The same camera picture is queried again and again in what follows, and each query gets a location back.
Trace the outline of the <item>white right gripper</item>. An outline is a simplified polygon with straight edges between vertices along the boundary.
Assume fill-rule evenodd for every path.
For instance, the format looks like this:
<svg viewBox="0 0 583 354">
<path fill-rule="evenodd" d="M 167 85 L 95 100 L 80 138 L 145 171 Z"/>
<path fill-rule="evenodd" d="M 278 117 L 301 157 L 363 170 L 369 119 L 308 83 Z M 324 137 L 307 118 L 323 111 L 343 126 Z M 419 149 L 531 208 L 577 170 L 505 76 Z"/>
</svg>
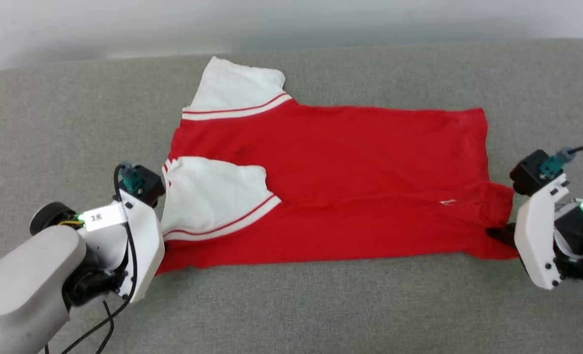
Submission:
<svg viewBox="0 0 583 354">
<path fill-rule="evenodd" d="M 572 256 L 572 249 L 563 233 L 557 230 L 557 226 L 561 226 L 573 210 L 572 202 L 562 202 L 569 193 L 568 184 L 566 175 L 559 175 L 519 208 L 516 224 L 486 230 L 489 237 L 518 249 L 533 284 L 548 291 L 562 281 L 562 267 L 555 263 L 562 257 L 556 255 L 555 249 L 565 256 Z"/>
</svg>

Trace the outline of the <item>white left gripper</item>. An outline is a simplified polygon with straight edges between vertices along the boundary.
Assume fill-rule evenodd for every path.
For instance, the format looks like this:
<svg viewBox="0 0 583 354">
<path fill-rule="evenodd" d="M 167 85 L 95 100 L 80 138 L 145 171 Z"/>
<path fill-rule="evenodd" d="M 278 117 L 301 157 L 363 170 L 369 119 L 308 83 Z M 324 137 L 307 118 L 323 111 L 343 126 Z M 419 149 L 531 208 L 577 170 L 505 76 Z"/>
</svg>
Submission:
<svg viewBox="0 0 583 354">
<path fill-rule="evenodd" d="M 84 227 L 78 233 L 102 271 L 121 273 L 115 292 L 136 302 L 145 297 L 165 247 L 154 209 L 120 192 L 121 202 L 80 213 Z"/>
</svg>

